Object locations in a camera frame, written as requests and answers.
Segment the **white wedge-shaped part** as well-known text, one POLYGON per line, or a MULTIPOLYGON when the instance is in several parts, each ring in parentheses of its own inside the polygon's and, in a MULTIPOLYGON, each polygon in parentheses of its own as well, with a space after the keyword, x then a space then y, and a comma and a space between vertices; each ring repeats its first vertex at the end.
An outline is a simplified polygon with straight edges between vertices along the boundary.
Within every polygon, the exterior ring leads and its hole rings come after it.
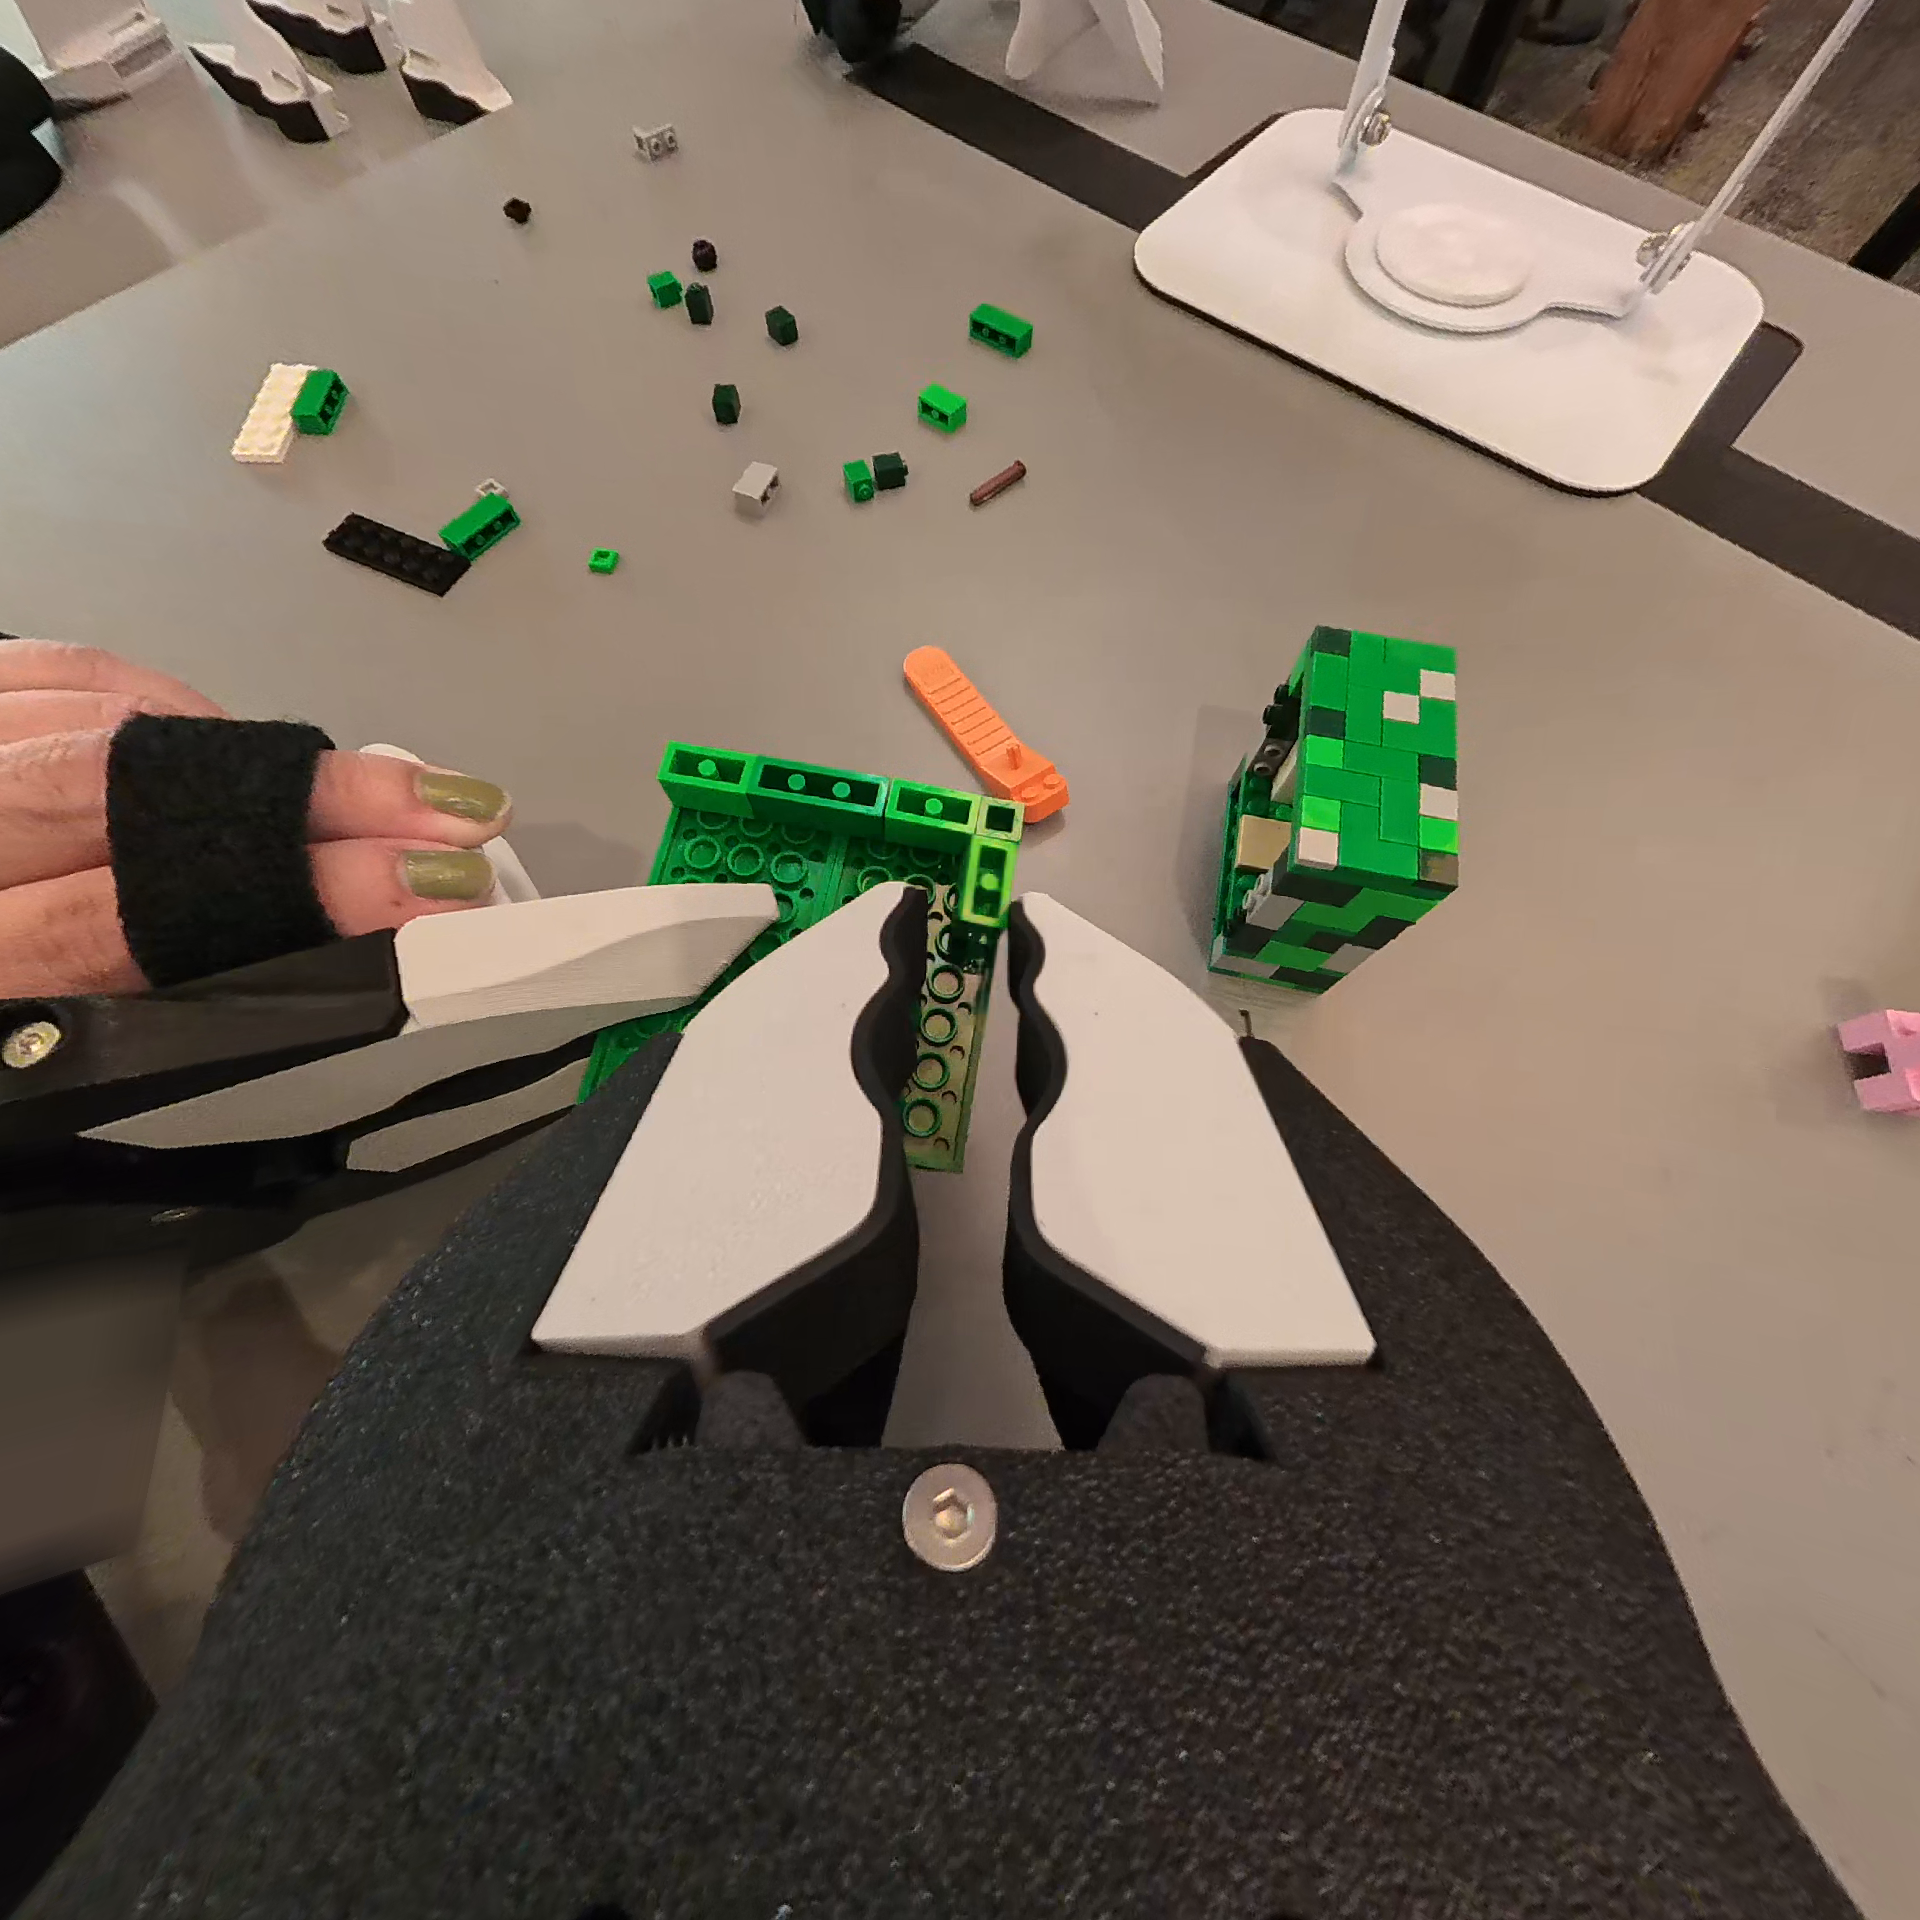
POLYGON ((326 83, 306 70, 298 53, 247 1, 210 4, 217 35, 186 53, 238 107, 272 123, 294 143, 321 145, 350 127, 326 83))
POLYGON ((404 47, 393 21, 373 1, 248 1, 296 53, 350 76, 398 69, 404 47))
POLYGON ((454 1, 389 1, 389 21, 421 117, 461 127, 511 104, 454 1))

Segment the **orange brick separator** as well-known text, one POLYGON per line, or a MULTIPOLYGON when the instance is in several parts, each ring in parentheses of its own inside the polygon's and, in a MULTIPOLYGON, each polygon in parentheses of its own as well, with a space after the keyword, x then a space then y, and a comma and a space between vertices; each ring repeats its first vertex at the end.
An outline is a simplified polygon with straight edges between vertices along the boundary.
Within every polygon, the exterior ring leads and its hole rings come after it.
POLYGON ((1054 761, 1022 743, 942 647, 908 653, 903 679, 988 792, 1022 804, 1031 822, 1066 807, 1066 780, 1054 761))

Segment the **white lego plate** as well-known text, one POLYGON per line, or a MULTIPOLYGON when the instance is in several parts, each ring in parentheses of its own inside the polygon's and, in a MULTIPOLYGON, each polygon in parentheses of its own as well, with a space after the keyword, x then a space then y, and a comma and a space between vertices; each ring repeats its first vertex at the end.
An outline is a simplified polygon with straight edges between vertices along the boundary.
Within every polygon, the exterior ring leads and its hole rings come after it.
POLYGON ((306 379, 317 372, 298 364, 272 364, 260 379, 247 415, 233 436, 230 460, 244 467, 277 467, 296 439, 294 403, 306 379))

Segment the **green blocky lego build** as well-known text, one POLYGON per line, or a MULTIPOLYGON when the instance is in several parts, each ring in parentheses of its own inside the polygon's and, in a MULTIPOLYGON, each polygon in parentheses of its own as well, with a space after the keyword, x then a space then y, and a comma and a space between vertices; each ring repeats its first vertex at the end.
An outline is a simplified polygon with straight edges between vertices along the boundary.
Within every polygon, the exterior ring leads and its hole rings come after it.
POLYGON ((1312 628, 1220 816, 1208 972, 1318 996, 1457 881, 1456 653, 1312 628))

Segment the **black lego plate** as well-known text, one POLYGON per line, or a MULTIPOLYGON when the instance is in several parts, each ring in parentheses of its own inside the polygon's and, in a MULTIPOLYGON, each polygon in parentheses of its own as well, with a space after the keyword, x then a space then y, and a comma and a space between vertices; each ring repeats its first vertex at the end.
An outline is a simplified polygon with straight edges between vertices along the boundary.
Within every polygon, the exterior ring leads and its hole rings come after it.
POLYGON ((434 596, 448 595, 470 567, 454 548, 402 533, 360 511, 350 511, 329 528, 321 545, 338 559, 434 596))

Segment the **black bag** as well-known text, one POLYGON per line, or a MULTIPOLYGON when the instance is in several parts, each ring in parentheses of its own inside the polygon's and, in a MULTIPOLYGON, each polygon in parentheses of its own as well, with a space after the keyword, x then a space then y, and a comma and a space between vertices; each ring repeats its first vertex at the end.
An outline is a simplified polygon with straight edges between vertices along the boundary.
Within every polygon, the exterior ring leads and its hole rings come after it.
POLYGON ((799 1, 815 38, 830 43, 842 65, 861 69, 885 60, 900 35, 927 9, 922 1, 799 1))

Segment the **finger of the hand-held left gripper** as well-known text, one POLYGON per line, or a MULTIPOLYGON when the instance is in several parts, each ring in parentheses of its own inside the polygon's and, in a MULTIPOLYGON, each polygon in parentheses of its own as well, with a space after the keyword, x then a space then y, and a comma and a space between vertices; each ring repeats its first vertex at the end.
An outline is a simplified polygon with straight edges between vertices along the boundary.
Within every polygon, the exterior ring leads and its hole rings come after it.
POLYGON ((479 1096, 456 1108, 393 1119, 353 1137, 345 1167, 356 1173, 402 1173, 470 1144, 489 1147, 530 1123, 543 1123, 576 1103, 584 1069, 552 1069, 522 1087, 479 1096))
POLYGON ((230 1144, 365 1119, 460 1072, 695 1001, 776 912, 765 881, 682 881, 413 919, 396 941, 404 1020, 393 1039, 114 1119, 87 1137, 230 1144))

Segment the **black object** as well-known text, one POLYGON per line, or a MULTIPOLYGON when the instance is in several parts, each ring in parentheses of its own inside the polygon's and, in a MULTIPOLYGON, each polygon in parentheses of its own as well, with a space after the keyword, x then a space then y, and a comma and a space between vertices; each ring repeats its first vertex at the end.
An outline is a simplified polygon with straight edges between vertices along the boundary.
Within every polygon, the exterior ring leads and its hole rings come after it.
POLYGON ((9 47, 0 49, 0 69, 0 232, 12 232, 60 189, 64 168, 56 156, 41 143, 41 127, 55 115, 46 85, 9 47))

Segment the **person's left hand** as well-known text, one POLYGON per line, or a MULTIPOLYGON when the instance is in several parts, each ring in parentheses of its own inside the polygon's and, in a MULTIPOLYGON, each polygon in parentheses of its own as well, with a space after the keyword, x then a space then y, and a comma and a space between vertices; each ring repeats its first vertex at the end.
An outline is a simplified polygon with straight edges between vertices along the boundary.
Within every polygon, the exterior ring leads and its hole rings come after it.
POLYGON ((484 905, 508 791, 1 641, 5 996, 133 993, 484 905))

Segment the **white phone holder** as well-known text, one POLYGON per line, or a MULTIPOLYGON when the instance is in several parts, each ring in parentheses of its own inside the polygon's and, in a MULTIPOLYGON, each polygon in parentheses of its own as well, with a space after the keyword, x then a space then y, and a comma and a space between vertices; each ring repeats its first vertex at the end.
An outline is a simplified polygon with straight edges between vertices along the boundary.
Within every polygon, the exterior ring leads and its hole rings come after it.
POLYGON ((1161 25, 1148 1, 1022 1, 1002 70, 1066 101, 1159 104, 1161 25))

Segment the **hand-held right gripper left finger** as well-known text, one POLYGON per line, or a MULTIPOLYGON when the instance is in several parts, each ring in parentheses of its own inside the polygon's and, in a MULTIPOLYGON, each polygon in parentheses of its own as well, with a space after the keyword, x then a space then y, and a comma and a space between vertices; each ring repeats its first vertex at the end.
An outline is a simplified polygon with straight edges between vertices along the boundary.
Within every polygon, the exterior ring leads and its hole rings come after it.
POLYGON ((900 1095, 927 893, 882 881, 662 1052, 533 1341, 773 1377, 806 1440, 878 1445, 918 1283, 900 1095))

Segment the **pink lego pig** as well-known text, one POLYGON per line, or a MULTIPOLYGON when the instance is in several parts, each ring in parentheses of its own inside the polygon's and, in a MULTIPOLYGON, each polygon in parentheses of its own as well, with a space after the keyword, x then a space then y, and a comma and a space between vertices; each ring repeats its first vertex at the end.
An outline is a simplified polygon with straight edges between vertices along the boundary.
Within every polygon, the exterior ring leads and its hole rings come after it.
POLYGON ((1918 1012, 1857 1015, 1834 1023, 1834 1039, 1862 1111, 1918 1116, 1918 1012))

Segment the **wooden desk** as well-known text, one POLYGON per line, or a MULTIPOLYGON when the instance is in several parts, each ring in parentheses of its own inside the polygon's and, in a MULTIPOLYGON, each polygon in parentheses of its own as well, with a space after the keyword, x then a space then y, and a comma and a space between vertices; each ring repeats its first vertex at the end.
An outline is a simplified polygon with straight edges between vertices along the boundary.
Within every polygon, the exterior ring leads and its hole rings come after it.
POLYGON ((1637 1, 1590 85, 1576 139, 1615 160, 1663 157, 1750 49, 1762 12, 1762 1, 1637 1))

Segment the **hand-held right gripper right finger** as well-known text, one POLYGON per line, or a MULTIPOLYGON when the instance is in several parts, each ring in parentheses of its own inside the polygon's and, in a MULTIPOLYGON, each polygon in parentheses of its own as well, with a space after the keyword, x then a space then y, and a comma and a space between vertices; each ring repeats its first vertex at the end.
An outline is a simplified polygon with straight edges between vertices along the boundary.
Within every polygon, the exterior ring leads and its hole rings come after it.
POLYGON ((1024 1108, 1000 1296, 1066 1448, 1145 1377, 1362 1367, 1376 1336, 1246 1044, 1050 896, 1007 925, 1024 1108))

